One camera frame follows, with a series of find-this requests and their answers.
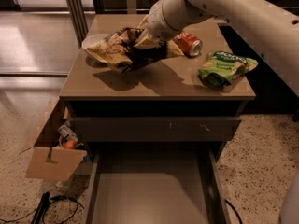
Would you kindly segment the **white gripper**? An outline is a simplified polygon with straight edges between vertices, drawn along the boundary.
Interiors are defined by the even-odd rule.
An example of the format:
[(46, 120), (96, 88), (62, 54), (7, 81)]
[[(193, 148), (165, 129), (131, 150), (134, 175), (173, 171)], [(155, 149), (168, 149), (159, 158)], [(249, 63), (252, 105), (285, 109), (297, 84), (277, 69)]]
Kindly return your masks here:
[(172, 28), (164, 18), (163, 4), (165, 0), (159, 0), (150, 9), (149, 15), (146, 15), (138, 24), (139, 29), (144, 30), (135, 41), (136, 49), (153, 49), (159, 46), (159, 41), (168, 41), (179, 34), (178, 30)]

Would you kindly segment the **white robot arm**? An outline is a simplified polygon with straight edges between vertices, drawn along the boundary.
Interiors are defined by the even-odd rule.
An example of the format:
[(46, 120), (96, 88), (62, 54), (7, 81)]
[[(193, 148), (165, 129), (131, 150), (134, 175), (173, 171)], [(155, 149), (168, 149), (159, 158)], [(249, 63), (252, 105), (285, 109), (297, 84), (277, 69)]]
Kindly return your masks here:
[(220, 17), (299, 95), (299, 17), (265, 0), (159, 0), (137, 39), (156, 47), (191, 24)]

